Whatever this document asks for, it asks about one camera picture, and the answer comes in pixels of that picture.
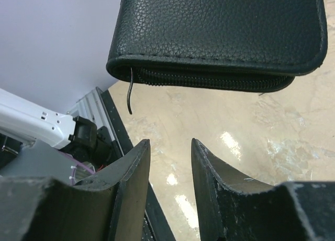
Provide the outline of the black tool case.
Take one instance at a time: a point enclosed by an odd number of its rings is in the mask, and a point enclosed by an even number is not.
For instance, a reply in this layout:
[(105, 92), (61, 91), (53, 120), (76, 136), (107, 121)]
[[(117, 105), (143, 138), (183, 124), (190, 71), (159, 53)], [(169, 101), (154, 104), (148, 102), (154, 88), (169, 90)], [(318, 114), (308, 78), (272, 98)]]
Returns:
[(327, 48), (323, 0), (121, 0), (106, 69), (130, 84), (268, 93)]

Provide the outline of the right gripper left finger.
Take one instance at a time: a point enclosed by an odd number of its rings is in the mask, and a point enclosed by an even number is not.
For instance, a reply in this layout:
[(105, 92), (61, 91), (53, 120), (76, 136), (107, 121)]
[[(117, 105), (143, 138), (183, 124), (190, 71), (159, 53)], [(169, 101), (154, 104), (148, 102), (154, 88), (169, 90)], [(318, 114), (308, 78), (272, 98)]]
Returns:
[(1, 240), (140, 240), (150, 142), (75, 185), (51, 177), (1, 179)]

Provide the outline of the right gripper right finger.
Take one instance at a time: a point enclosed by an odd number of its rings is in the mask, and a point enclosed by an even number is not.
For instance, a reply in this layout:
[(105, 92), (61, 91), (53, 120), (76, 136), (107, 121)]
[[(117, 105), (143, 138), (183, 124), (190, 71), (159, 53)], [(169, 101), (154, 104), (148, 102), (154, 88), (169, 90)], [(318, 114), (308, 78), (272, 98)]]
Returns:
[(334, 182), (272, 186), (191, 143), (201, 240), (334, 240)]

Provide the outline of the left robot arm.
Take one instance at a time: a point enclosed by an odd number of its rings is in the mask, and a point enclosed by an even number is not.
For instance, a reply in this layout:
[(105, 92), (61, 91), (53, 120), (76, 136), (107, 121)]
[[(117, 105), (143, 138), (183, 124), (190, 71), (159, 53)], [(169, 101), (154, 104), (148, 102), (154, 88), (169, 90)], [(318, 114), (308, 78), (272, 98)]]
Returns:
[(118, 157), (102, 92), (95, 88), (66, 114), (1, 90), (1, 166), (22, 146), (42, 141), (79, 162), (103, 168)]

